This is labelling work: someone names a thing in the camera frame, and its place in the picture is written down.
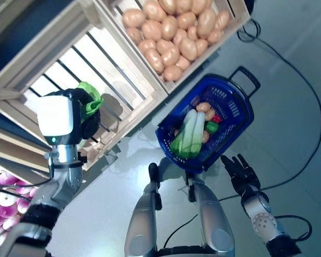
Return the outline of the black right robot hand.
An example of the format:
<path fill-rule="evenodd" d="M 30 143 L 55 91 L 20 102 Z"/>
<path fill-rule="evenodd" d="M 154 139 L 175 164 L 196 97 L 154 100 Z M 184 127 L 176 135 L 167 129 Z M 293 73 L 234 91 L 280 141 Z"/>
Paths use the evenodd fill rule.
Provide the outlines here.
<path fill-rule="evenodd" d="M 261 184 L 257 175 L 241 154 L 232 158 L 222 155 L 220 159 L 231 178 L 234 190 L 239 196 L 243 197 L 260 190 Z"/>

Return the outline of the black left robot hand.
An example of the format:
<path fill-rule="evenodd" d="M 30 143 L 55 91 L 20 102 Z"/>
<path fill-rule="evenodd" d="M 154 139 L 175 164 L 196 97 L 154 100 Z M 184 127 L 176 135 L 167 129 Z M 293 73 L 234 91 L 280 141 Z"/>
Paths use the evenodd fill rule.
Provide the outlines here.
<path fill-rule="evenodd" d="M 90 139 L 101 123 L 104 100 L 90 84 L 59 90 L 36 101 L 39 129 L 51 146 L 78 145 Z"/>

